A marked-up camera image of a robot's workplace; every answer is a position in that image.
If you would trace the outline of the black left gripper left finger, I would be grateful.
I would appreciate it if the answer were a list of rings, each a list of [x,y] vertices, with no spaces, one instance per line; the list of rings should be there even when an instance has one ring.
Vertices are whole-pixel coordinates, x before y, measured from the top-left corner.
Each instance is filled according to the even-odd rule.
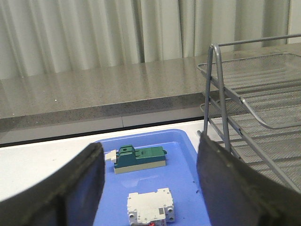
[[[105,183],[104,151],[91,143],[57,172],[0,203],[2,226],[91,226]]]

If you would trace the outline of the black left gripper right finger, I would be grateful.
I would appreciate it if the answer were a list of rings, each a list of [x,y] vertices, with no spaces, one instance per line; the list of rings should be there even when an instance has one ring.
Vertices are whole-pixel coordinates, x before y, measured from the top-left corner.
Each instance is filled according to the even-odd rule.
[[[300,193],[278,184],[200,134],[197,171],[213,226],[299,226]]]

